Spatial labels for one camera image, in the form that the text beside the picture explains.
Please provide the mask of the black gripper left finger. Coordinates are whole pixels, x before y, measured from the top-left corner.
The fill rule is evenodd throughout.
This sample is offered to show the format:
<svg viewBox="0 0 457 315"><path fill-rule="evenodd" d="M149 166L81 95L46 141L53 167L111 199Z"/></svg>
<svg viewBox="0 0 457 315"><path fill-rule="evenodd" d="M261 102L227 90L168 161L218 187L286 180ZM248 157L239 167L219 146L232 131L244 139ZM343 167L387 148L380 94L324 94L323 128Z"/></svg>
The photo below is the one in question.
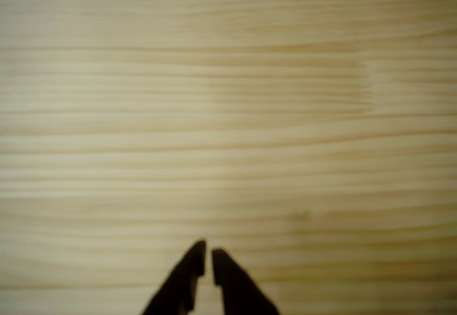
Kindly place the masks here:
<svg viewBox="0 0 457 315"><path fill-rule="evenodd" d="M151 297L142 314L179 315L194 310L197 283L205 274L206 241L196 241Z"/></svg>

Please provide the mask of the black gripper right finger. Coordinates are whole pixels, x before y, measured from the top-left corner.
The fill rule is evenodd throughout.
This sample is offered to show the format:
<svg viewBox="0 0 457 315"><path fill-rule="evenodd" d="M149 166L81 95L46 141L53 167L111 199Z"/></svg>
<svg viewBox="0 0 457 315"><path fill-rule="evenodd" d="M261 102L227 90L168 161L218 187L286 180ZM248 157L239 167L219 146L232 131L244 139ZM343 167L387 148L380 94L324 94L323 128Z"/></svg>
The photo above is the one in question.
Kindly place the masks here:
<svg viewBox="0 0 457 315"><path fill-rule="evenodd" d="M220 288L224 314L278 315L274 303L223 249L211 252L214 283Z"/></svg>

